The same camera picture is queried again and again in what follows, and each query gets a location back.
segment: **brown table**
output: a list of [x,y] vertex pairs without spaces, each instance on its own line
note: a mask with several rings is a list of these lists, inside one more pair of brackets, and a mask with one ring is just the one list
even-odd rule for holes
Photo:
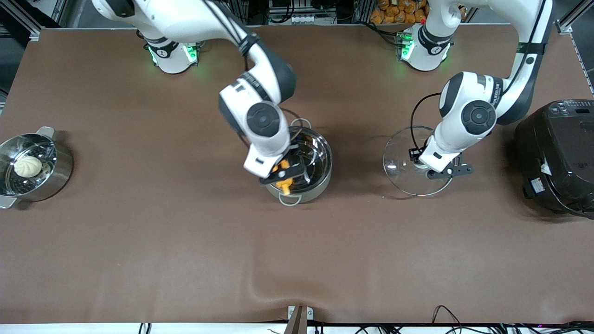
[[[428,322],[438,304],[463,322],[594,317],[594,225],[523,198],[513,125],[469,149],[476,172],[435,197],[384,175],[384,145],[422,96],[461,70],[508,76],[510,26],[459,28],[431,73],[365,27],[256,31],[298,75],[283,106],[334,153],[328,189],[294,208],[242,169],[217,109],[243,67],[230,43],[180,75],[152,66],[132,30],[29,44],[0,139],[63,130],[75,169],[55,197],[0,212],[0,322],[259,322],[297,303],[327,322]],[[565,98],[592,95],[571,39],[553,34],[532,110]],[[437,125],[437,100],[417,117]]]

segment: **yellow object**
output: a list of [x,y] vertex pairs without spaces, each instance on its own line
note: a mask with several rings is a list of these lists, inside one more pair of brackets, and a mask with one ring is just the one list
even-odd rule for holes
[[[280,163],[276,166],[274,166],[274,168],[272,169],[273,172],[276,172],[279,169],[279,165],[282,169],[287,169],[290,165],[289,162],[285,159],[285,160],[281,160]],[[274,183],[276,185],[277,188],[280,188],[283,191],[283,195],[289,195],[291,194],[291,190],[289,190],[289,187],[293,184],[293,178],[289,178],[283,181],[279,181]]]

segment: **gray floor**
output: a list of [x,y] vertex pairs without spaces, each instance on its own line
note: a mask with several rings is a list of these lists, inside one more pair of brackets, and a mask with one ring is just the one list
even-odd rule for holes
[[[554,18],[560,18],[575,6],[579,0],[555,0]],[[131,27],[122,22],[110,21],[101,16],[94,8],[91,0],[70,0],[67,8],[66,24],[68,27],[81,28],[114,28]],[[502,23],[501,17],[488,8],[481,8],[472,19],[473,23]],[[588,11],[573,24],[573,38],[580,51],[587,70],[594,69],[594,10]],[[23,49],[10,38],[0,38],[0,88],[10,90],[18,65],[23,56]]]

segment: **label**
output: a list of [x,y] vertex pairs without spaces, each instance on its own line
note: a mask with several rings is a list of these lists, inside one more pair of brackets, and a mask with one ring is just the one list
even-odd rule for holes
[[542,193],[546,190],[545,186],[542,184],[541,178],[530,180],[530,184],[532,184],[532,190],[534,190],[535,194]]

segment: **pot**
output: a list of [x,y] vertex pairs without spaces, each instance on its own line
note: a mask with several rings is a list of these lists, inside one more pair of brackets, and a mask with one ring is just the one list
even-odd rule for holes
[[[308,127],[293,126],[299,120],[307,123]],[[303,158],[306,172],[293,179],[289,195],[284,195],[275,184],[266,185],[266,189],[278,198],[282,205],[296,206],[313,200],[328,187],[332,175],[332,151],[326,139],[312,130],[306,119],[294,120],[289,127],[289,133],[293,138],[291,145],[299,146],[297,154]]]
[[[36,133],[13,137],[0,145],[0,209],[19,201],[41,201],[55,195],[72,173],[72,154],[56,143],[56,131],[41,127]],[[30,178],[17,175],[14,164],[26,156],[42,163],[41,171]]]

